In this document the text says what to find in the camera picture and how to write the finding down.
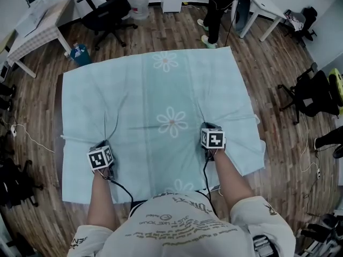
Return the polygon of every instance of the black pants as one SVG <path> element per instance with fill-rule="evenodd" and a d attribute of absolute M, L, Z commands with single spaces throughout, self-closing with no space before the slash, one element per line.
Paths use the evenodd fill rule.
<path fill-rule="evenodd" d="M 334 143 L 343 143 L 343 126 L 329 132 L 327 135 L 317 138 L 316 148 Z"/>
<path fill-rule="evenodd" d="M 233 2 L 233 0 L 214 1 L 208 1 L 207 15 L 204 19 L 204 26 L 208 27 L 208 42 L 210 44 L 215 44 L 218 41 L 220 20 L 224 14 L 224 11 L 229 8 L 230 3 Z"/>
<path fill-rule="evenodd" d="M 8 86 L 5 86 L 2 83 L 0 83 L 0 95 L 10 96 L 12 93 L 13 93 L 12 88 L 9 88 Z M 3 100 L 0 97 L 0 109 L 8 109 L 9 106 L 10 106 L 9 102 Z"/>
<path fill-rule="evenodd" d="M 318 224 L 309 224 L 307 228 L 311 231 L 302 230 L 301 235 L 312 238 L 320 243 L 323 243 L 331 233 L 330 229 Z"/>

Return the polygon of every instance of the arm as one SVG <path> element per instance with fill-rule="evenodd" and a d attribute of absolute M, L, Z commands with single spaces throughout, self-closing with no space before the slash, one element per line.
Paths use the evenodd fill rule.
<path fill-rule="evenodd" d="M 88 210 L 88 225 L 104 226 L 115 230 L 115 210 L 108 181 L 98 171 L 94 173 L 91 204 Z"/>
<path fill-rule="evenodd" d="M 217 150 L 214 161 L 219 177 L 220 191 L 229 210 L 240 200 L 254 196 L 249 184 L 236 170 L 224 149 Z"/>

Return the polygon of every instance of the black office chair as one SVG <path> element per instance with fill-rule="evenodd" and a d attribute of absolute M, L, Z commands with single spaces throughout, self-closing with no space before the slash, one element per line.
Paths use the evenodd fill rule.
<path fill-rule="evenodd" d="M 122 47 L 126 47 L 126 43 L 120 39 L 116 30 L 128 27 L 133 27 L 134 29 L 138 28 L 135 24 L 122 23 L 122 18 L 128 15 L 131 9 L 128 0 L 106 0 L 106 2 L 98 6 L 98 8 L 95 7 L 92 0 L 86 0 L 86 2 L 93 11 L 82 18 L 82 23 L 85 27 L 95 31 L 96 35 L 100 31 L 105 31 L 95 44 L 95 50 L 100 49 L 100 42 L 110 33 L 114 34 Z"/>
<path fill-rule="evenodd" d="M 313 63 L 311 68 L 306 70 L 302 75 L 296 78 L 296 86 L 288 89 L 285 85 L 278 85 L 278 89 L 283 88 L 288 95 L 293 99 L 290 104 L 280 111 L 284 111 L 291 105 L 295 105 L 296 121 L 294 125 L 299 123 L 299 111 L 309 117 L 314 117 L 318 112 L 323 111 L 333 115 L 339 114 L 338 100 L 335 100 L 330 92 L 329 82 L 323 71 L 316 71 L 317 64 Z M 317 72 L 311 79 L 310 72 Z"/>

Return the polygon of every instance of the table leg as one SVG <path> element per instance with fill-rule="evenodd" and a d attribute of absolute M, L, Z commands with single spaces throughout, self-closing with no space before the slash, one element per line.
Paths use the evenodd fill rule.
<path fill-rule="evenodd" d="M 240 38 L 245 37 L 246 33 L 248 32 L 248 30 L 250 29 L 252 23 L 255 21 L 255 19 L 257 18 L 259 13 L 259 10 L 256 9 L 256 11 L 253 13 L 253 15 L 250 17 L 248 23 L 245 25 L 245 27 L 243 28 L 243 31 L 241 32 Z"/>
<path fill-rule="evenodd" d="M 21 61 L 16 61 L 15 62 L 23 71 L 25 71 L 28 75 L 30 75 L 33 78 L 36 78 L 36 74 L 30 70 L 27 66 L 25 66 Z"/>
<path fill-rule="evenodd" d="M 263 42 L 264 40 L 266 40 L 266 38 L 268 37 L 268 35 L 272 32 L 273 29 L 275 29 L 275 27 L 278 25 L 278 23 L 282 20 L 282 17 L 277 17 L 274 20 L 274 23 L 267 29 L 267 31 L 262 35 L 262 37 L 259 39 L 261 42 Z"/>
<path fill-rule="evenodd" d="M 71 48 L 70 48 L 69 44 L 67 43 L 67 41 L 65 40 L 65 38 L 63 37 L 62 33 L 60 33 L 60 31 L 58 31 L 57 39 L 59 40 L 59 42 L 61 43 L 61 45 L 65 49 L 65 51 L 68 53 L 68 55 L 70 55 Z"/>

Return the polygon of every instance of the trash bin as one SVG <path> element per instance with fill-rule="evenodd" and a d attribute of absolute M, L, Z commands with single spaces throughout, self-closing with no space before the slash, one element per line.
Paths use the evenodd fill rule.
<path fill-rule="evenodd" d="M 85 45 L 75 43 L 70 52 L 70 57 L 78 63 L 79 66 L 85 66 L 92 63 Z"/>

